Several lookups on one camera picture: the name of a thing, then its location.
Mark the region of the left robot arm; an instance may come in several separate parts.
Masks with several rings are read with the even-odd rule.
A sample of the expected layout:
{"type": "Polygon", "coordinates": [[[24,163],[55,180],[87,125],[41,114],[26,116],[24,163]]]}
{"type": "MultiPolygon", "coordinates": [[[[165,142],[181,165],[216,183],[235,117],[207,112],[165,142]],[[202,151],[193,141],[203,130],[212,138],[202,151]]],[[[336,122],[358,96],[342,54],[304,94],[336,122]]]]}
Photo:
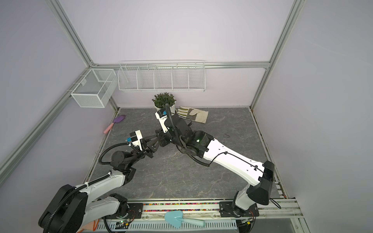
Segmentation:
{"type": "Polygon", "coordinates": [[[156,136],[132,137],[125,145],[132,151],[115,152],[108,162],[112,169],[106,175],[77,186],[67,184],[57,191],[38,222],[45,233],[76,233],[101,218],[136,215],[124,196],[111,194],[104,199],[102,196],[128,184],[136,172],[133,164],[145,156],[152,158],[160,142],[156,136]]]}

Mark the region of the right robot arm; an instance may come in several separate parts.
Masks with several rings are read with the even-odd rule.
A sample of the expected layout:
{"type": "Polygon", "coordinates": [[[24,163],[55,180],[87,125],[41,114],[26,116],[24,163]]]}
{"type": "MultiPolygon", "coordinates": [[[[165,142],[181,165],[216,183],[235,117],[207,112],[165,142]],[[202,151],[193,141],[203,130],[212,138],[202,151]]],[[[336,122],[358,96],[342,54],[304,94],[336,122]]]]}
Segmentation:
{"type": "Polygon", "coordinates": [[[216,163],[243,178],[247,186],[238,191],[231,204],[231,216],[242,216],[256,204],[268,205],[274,182],[274,163],[250,159],[228,148],[204,131],[194,131],[185,120],[166,106],[155,113],[161,131],[157,136],[162,147],[172,143],[196,163],[209,167],[216,163]]]}

